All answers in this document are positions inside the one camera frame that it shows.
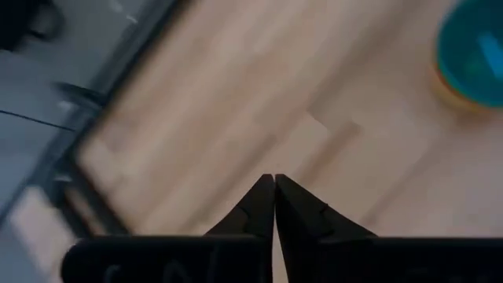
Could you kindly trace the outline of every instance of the blue bowl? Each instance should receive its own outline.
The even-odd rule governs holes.
[[[439,71],[468,100],[503,107],[503,0],[464,0],[437,41]]]

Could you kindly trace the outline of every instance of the black pointed object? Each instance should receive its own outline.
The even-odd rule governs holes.
[[[262,175],[237,205],[206,235],[251,235],[264,240],[265,282],[272,282],[275,184]]]
[[[97,237],[64,257],[65,283],[272,282],[274,178],[263,175],[202,237]]]
[[[276,221],[289,283],[321,276],[322,241],[375,237],[285,175],[276,175]]]

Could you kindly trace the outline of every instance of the wooden floor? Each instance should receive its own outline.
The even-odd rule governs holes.
[[[453,3],[195,2],[79,164],[138,234],[202,234],[285,173],[379,235],[503,236],[503,119],[431,92]]]

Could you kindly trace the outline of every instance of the teal bowl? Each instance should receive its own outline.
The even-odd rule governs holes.
[[[460,1],[436,48],[449,87],[478,105],[503,107],[503,0]]]

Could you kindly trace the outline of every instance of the blurry object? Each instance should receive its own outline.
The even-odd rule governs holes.
[[[32,30],[31,23],[37,18],[46,27]],[[14,50],[25,34],[41,40],[51,40],[61,33],[64,17],[52,0],[1,0],[0,1],[0,49]]]
[[[96,91],[72,85],[70,83],[55,83],[55,86],[64,91],[75,103],[81,106],[102,109],[105,106],[104,95]]]
[[[435,81],[450,104],[503,107],[503,2],[464,0],[446,18],[436,45]]]

